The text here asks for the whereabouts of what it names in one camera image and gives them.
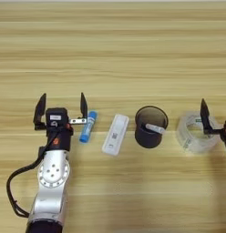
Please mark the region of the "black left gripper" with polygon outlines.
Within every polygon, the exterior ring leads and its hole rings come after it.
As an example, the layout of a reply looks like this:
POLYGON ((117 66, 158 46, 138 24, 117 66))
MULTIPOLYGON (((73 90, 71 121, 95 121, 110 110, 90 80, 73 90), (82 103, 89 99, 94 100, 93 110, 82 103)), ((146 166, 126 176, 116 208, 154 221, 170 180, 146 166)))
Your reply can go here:
POLYGON ((33 123, 35 130, 45 130, 47 136, 46 151, 70 150, 71 137, 74 135, 73 125, 85 125, 87 123, 87 100, 84 93, 81 93, 80 111, 82 118, 51 120, 47 124, 42 121, 46 110, 46 94, 43 94, 36 105, 33 123))

